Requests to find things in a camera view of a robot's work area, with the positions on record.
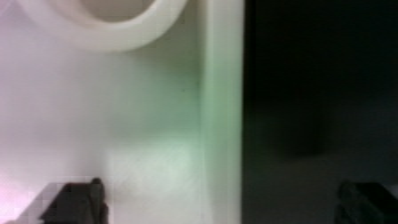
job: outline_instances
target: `white circle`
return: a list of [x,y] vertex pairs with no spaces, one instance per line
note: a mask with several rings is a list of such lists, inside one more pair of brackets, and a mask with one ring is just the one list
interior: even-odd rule
[[145,13],[123,22],[105,22],[81,0],[18,0],[43,28],[79,47],[104,52],[146,46],[168,32],[187,0],[155,0]]

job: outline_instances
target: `white round object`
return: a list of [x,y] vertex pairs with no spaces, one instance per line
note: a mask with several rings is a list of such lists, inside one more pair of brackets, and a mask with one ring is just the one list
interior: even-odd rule
[[148,45],[168,32],[187,0],[155,0],[145,13],[123,22],[93,16],[81,0],[18,0],[43,28],[79,47],[104,52]]

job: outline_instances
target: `black background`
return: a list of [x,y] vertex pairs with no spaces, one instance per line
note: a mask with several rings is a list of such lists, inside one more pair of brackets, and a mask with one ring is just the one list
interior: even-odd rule
[[333,223],[340,180],[398,183],[398,2],[246,3],[244,223]]

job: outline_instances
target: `white surface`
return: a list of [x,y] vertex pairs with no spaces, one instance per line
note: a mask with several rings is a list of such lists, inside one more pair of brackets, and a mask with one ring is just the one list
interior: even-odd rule
[[118,54],[75,48],[13,5],[0,20],[2,223],[49,183],[95,176],[111,224],[240,223],[242,4],[192,0],[159,41]]
[[81,0],[17,1],[49,32],[84,49],[105,52],[134,50],[161,38],[187,4],[187,0],[157,0],[137,17],[107,22]]

